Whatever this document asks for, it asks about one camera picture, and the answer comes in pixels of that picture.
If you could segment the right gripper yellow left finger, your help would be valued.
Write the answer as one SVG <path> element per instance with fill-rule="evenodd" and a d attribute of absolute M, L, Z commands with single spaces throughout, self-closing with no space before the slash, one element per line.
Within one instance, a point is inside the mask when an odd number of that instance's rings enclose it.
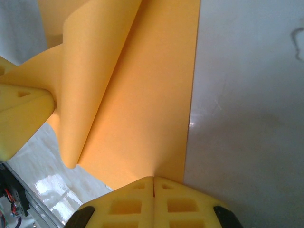
<path fill-rule="evenodd" d="M 69 228 L 152 228 L 153 177 L 144 177 L 83 204 Z"/>

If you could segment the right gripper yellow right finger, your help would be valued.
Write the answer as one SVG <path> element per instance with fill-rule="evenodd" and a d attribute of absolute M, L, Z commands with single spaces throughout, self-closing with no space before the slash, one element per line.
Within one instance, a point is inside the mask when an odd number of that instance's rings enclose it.
<path fill-rule="evenodd" d="M 156 228 L 239 228 L 236 215 L 220 200 L 173 182 L 154 178 Z"/>

